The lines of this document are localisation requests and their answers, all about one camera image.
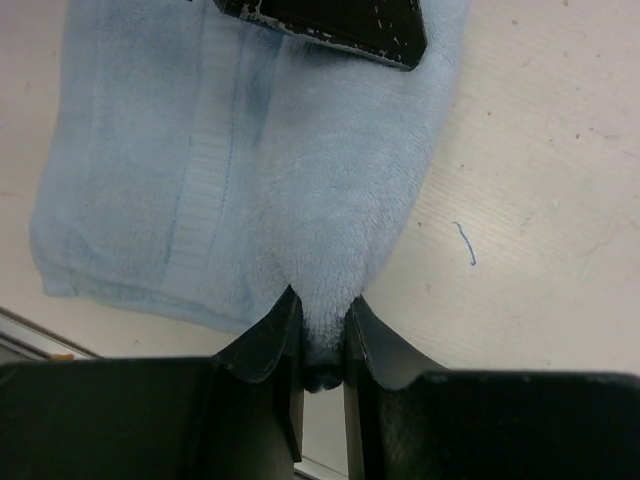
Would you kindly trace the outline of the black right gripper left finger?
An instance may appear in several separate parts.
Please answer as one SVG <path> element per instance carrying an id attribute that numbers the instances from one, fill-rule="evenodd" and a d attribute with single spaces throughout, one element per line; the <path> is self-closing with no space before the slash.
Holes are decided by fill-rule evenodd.
<path id="1" fill-rule="evenodd" d="M 301 304 L 211 357 L 1 369 L 5 479 L 290 479 L 301 459 Z"/>

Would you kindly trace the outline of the light blue towel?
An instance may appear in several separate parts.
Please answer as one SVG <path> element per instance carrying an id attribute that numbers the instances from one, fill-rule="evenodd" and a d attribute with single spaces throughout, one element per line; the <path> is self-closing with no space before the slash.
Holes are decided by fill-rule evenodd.
<path id="1" fill-rule="evenodd" d="M 304 387 L 339 386 L 456 82 L 470 5 L 420 8 L 405 73 L 205 1 L 69 2 L 30 221 L 44 292 L 241 333 L 292 289 Z"/>

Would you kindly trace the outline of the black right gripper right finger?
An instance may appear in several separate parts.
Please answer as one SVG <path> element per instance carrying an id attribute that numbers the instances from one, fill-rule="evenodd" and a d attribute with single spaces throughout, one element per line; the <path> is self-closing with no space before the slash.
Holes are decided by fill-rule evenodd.
<path id="1" fill-rule="evenodd" d="M 450 370 L 363 299 L 346 317 L 352 479 L 635 479 L 639 380 L 611 372 Z"/>

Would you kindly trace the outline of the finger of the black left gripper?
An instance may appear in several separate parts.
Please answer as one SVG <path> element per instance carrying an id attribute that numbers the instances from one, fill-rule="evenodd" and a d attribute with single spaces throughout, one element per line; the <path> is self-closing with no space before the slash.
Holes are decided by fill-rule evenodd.
<path id="1" fill-rule="evenodd" d="M 415 0 L 220 0 L 239 20 L 411 71 L 427 49 Z"/>

